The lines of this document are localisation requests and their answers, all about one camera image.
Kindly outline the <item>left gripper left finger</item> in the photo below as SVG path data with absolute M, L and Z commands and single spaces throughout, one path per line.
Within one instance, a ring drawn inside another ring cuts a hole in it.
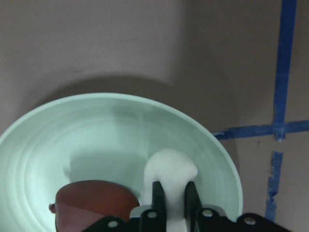
M 163 187 L 159 181 L 152 184 L 152 208 L 166 212 L 166 198 Z

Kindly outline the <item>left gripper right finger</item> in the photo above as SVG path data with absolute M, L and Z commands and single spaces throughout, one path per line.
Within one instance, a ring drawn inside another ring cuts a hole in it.
M 187 183 L 184 191 L 184 209 L 186 213 L 195 213 L 202 207 L 202 203 L 193 181 Z

